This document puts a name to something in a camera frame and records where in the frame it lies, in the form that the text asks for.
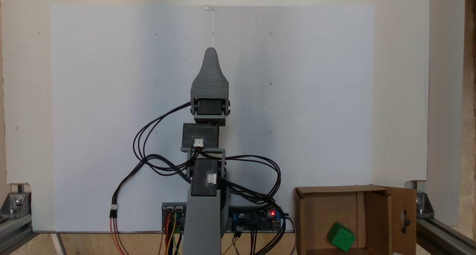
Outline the ribbed grey gripper jaw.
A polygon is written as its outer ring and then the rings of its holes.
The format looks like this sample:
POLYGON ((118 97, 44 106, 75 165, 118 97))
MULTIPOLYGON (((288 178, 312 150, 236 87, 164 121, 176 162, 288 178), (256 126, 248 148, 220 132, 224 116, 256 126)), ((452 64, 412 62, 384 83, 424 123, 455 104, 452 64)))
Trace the ribbed grey gripper jaw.
POLYGON ((215 48, 206 49, 199 73, 192 82, 190 90, 191 104, 199 100, 220 101, 220 114, 229 114, 229 82, 224 76, 215 48))

